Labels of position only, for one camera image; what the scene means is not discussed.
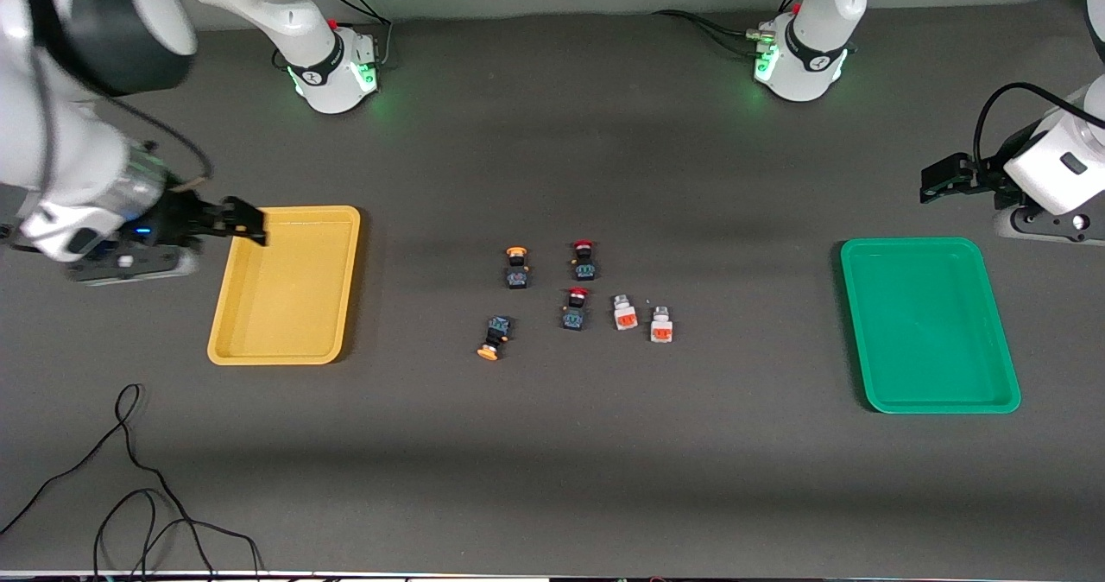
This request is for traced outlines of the green plastic tray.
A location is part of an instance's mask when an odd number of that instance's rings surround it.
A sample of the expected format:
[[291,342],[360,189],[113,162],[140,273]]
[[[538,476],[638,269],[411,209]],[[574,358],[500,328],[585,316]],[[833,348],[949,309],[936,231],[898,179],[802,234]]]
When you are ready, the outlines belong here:
[[1007,415],[1022,394],[982,251],[969,239],[840,250],[862,388],[888,415]]

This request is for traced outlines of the yellow plastic tray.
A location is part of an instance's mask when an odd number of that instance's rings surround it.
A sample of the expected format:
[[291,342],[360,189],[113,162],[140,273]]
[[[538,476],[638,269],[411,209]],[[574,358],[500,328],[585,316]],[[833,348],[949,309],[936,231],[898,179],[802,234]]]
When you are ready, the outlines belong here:
[[323,366],[343,353],[362,213],[264,207],[266,244],[229,251],[206,355],[215,366]]

